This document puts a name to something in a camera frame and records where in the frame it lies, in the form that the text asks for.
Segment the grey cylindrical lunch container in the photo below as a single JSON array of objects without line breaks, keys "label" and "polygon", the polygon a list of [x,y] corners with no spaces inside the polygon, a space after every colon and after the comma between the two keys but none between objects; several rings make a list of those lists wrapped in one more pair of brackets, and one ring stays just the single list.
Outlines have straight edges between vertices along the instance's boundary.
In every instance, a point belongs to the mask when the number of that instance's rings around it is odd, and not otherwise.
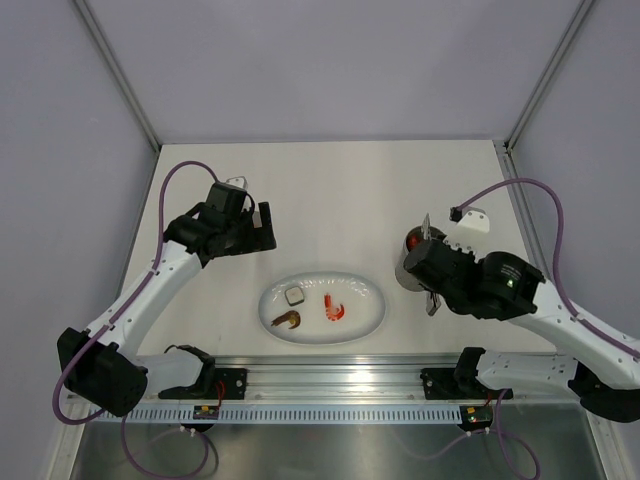
[{"label": "grey cylindrical lunch container", "polygon": [[[421,226],[414,227],[413,229],[411,229],[407,233],[407,235],[411,234],[411,233],[415,233],[415,234],[420,235],[422,237],[422,239],[424,240],[424,237],[423,237],[423,234],[422,234],[422,231],[421,231]],[[406,289],[408,291],[411,291],[411,292],[422,292],[424,290],[424,288],[404,268],[404,261],[405,261],[407,255],[410,253],[410,251],[408,251],[407,248],[406,248],[407,235],[405,236],[405,238],[403,240],[401,253],[400,253],[398,261],[396,262],[395,277],[396,277],[396,280],[398,281],[398,283],[404,289]]]}]

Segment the red white crab stick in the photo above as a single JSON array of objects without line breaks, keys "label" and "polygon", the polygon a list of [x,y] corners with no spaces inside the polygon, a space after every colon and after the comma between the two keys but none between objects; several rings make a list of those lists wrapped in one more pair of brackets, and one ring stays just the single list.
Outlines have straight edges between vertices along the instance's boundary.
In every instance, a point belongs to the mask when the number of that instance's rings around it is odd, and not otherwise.
[{"label": "red white crab stick", "polygon": [[345,315],[344,305],[334,304],[332,296],[329,293],[324,295],[324,308],[325,308],[325,316],[331,322],[340,321]]}]

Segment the black and white sushi piece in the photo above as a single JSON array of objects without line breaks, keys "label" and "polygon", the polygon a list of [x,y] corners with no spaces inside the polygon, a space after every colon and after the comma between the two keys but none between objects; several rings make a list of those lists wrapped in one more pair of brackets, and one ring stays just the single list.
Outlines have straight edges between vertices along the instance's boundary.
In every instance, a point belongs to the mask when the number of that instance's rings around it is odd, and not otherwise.
[{"label": "black and white sushi piece", "polygon": [[288,288],[285,292],[285,299],[289,306],[296,306],[305,301],[305,295],[301,287],[293,286]]}]

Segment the brown shrimp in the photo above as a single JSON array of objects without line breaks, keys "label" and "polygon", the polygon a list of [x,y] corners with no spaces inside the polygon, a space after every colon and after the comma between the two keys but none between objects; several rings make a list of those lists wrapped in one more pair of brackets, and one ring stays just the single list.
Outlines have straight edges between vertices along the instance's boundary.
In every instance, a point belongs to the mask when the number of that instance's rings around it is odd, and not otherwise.
[{"label": "brown shrimp", "polygon": [[279,315],[278,317],[276,317],[272,322],[271,322],[271,326],[272,327],[278,327],[281,326],[283,324],[288,324],[289,330],[293,330],[296,329],[300,326],[301,324],[301,315],[298,311],[296,310],[289,310],[287,312],[285,312],[282,315]]}]

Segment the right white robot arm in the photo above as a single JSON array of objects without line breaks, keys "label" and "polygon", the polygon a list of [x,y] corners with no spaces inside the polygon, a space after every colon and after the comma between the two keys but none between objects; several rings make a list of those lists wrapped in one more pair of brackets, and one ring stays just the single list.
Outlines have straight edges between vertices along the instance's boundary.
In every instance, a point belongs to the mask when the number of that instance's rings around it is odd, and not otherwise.
[{"label": "right white robot arm", "polygon": [[453,313],[509,322],[559,350],[544,357],[466,347],[455,367],[423,370],[427,398],[547,394],[574,398],[607,420],[638,420],[638,342],[587,312],[570,313],[556,286],[525,260],[507,252],[476,259],[442,240],[425,240],[402,268]]}]

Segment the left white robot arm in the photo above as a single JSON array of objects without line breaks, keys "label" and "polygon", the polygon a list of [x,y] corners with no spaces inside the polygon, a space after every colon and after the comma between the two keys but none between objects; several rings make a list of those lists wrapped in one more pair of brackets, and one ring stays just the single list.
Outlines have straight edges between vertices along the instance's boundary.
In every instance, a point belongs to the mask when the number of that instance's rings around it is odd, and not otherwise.
[{"label": "left white robot arm", "polygon": [[214,183],[205,201],[170,222],[151,264],[104,314],[82,331],[68,328],[60,335],[63,387],[116,417],[145,396],[217,398],[224,377],[213,356],[190,345],[152,356],[139,355],[139,348],[172,299],[210,261],[275,247],[270,206],[254,202],[246,179]]}]

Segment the metal tongs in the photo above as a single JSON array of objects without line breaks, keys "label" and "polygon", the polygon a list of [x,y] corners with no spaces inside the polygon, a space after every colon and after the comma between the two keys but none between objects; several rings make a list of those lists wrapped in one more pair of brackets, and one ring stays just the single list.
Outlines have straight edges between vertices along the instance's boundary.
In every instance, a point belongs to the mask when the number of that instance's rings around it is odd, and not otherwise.
[{"label": "metal tongs", "polygon": [[[431,225],[430,215],[426,214],[421,225],[421,231],[425,241],[431,241],[438,239],[442,235],[442,231],[435,226]],[[426,292],[426,313],[432,317],[436,314],[437,310],[441,306],[441,300],[438,294],[425,289]]]}]

